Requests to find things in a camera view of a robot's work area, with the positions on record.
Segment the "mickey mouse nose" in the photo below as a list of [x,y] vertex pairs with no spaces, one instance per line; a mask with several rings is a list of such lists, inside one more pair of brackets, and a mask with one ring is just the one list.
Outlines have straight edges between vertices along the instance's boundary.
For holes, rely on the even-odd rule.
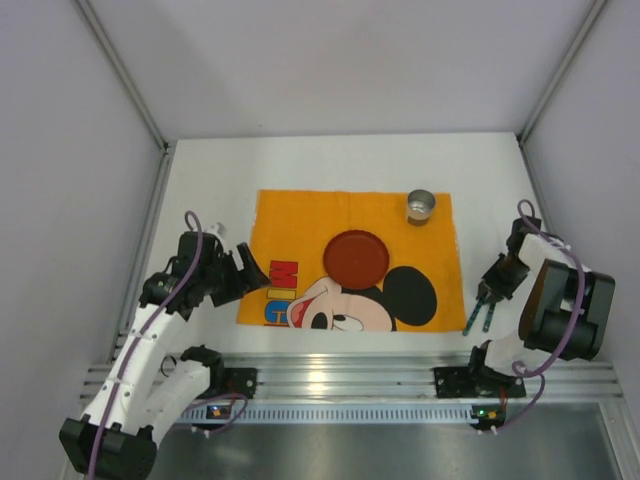
[[329,326],[329,321],[324,313],[316,313],[311,320],[311,328],[317,328],[319,330],[326,330]]

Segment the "metal floor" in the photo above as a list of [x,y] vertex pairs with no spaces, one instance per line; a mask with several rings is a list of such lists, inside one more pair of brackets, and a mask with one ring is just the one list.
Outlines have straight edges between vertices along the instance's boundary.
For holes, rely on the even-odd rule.
[[150,480],[614,480],[597,405],[539,405],[513,429],[460,425],[239,425],[175,431]]

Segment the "cartoon eye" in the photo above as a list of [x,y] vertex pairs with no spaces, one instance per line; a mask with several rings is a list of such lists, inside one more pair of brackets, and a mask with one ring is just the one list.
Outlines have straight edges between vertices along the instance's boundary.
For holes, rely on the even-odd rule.
[[362,322],[357,318],[348,315],[334,315],[333,328],[346,332],[360,332],[364,330],[364,325],[362,325]]

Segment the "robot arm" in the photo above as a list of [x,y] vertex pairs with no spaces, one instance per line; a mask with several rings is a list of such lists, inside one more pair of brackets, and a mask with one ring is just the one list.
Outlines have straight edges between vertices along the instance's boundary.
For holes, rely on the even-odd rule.
[[527,275],[536,277],[518,328],[502,339],[474,347],[471,352],[465,378],[468,379],[467,391],[474,391],[477,396],[493,397],[501,390],[516,391],[518,378],[512,369],[514,362],[520,360],[526,350],[553,354],[571,328],[572,314],[577,313],[577,321],[558,358],[592,360],[602,345],[615,289],[613,278],[581,265],[584,293],[580,296],[580,305],[575,305],[580,294],[575,257],[569,258],[563,253],[562,250],[569,251],[569,247],[561,239],[539,232],[539,219],[526,218],[528,222],[522,218],[513,222],[506,242],[508,253],[499,255],[478,285],[478,299],[496,303],[510,300]]
[[[231,252],[224,248],[220,227],[203,234],[185,232],[178,254],[167,269],[144,283],[122,354],[81,420],[68,418],[60,430],[60,440],[76,471],[88,473],[97,441],[98,476],[115,480],[147,478],[157,448],[176,418],[198,396],[209,398],[223,393],[222,356],[204,346],[194,346],[198,344],[202,317],[191,318],[191,313],[206,296],[215,306],[224,305],[269,285],[269,280],[244,243],[236,247],[243,263],[238,269]],[[202,241],[199,256],[198,235]],[[195,269],[187,278],[192,264]],[[172,294],[184,279],[182,289]],[[156,312],[163,302],[166,307]],[[152,315],[157,316],[150,322]],[[169,352],[176,351],[183,352],[176,368],[151,392],[160,364]],[[97,438],[102,422],[104,433]]]

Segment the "metal cup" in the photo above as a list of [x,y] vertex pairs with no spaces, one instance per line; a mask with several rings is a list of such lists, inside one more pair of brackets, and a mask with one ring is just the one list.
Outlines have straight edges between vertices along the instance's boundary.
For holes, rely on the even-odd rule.
[[436,197],[426,190],[414,190],[407,197],[407,221],[416,227],[429,220],[431,212],[436,208]]

